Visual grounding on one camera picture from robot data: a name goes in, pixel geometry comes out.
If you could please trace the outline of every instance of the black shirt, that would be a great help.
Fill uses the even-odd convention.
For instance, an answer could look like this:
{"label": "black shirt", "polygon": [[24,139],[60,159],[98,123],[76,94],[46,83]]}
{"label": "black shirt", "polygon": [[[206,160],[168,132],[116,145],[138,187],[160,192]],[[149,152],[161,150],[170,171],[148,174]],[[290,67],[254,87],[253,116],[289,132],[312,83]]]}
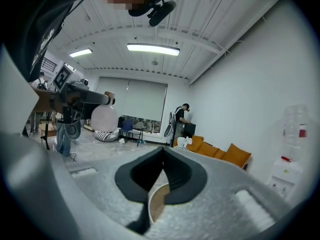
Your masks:
{"label": "black shirt", "polygon": [[185,111],[182,108],[175,114],[175,121],[179,122],[180,118],[185,118]]}
{"label": "black shirt", "polygon": [[28,82],[39,78],[47,47],[60,32],[75,1],[12,0],[14,9],[9,4],[1,7],[5,11],[1,39]]}

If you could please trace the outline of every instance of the table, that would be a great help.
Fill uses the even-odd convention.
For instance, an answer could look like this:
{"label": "table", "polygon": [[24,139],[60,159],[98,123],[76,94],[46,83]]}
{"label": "table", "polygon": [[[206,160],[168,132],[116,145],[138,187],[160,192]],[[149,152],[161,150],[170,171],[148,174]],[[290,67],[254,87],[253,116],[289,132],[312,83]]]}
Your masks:
{"label": "table", "polygon": [[[41,130],[41,137],[46,134],[46,124],[42,123],[39,125],[39,129]],[[57,129],[56,126],[53,126],[52,123],[48,124],[48,136],[47,137],[53,137],[57,136]]]}

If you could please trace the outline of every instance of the chair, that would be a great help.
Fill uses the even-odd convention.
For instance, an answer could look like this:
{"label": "chair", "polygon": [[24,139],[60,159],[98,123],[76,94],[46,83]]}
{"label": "chair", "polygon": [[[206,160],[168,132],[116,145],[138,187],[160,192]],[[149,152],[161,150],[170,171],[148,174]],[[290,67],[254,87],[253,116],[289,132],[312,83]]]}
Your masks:
{"label": "chair", "polygon": [[123,136],[122,133],[126,133],[125,136],[125,142],[128,142],[128,138],[130,138],[130,134],[131,137],[133,137],[132,129],[133,129],[133,125],[134,125],[134,121],[131,119],[127,119],[123,121],[123,127],[121,129],[119,129],[119,136],[118,139],[120,138],[120,136]]}
{"label": "chair", "polygon": [[139,146],[139,141],[140,141],[140,136],[141,136],[141,144],[142,144],[142,140],[143,140],[143,137],[144,137],[144,129],[146,129],[146,127],[145,127],[143,122],[138,122],[132,128],[135,129],[135,130],[139,130],[140,131],[139,138],[138,138],[138,143],[136,145],[138,147]]}

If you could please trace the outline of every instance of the white bean bag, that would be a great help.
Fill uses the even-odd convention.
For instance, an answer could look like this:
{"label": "white bean bag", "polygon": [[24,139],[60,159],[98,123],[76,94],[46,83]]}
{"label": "white bean bag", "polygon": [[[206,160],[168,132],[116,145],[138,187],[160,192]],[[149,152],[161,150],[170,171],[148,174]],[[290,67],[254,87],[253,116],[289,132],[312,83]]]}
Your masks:
{"label": "white bean bag", "polygon": [[94,136],[98,141],[101,142],[114,142],[118,139],[119,129],[116,129],[114,132],[105,132],[105,131],[94,131]]}

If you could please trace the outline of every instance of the blue chair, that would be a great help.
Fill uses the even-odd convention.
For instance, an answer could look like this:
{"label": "blue chair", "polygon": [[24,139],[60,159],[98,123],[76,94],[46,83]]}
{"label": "blue chair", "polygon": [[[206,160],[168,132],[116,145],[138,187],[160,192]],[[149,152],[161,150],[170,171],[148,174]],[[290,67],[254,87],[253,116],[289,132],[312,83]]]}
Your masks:
{"label": "blue chair", "polygon": [[133,129],[133,125],[134,125],[134,121],[133,120],[131,120],[131,119],[124,120],[123,121],[123,127],[121,129],[119,129],[119,137],[118,137],[118,139],[120,138],[120,136],[124,137],[123,133],[126,133],[125,142],[128,142],[128,138],[130,138],[130,135],[133,138],[133,134],[132,134],[132,132],[130,132]]}

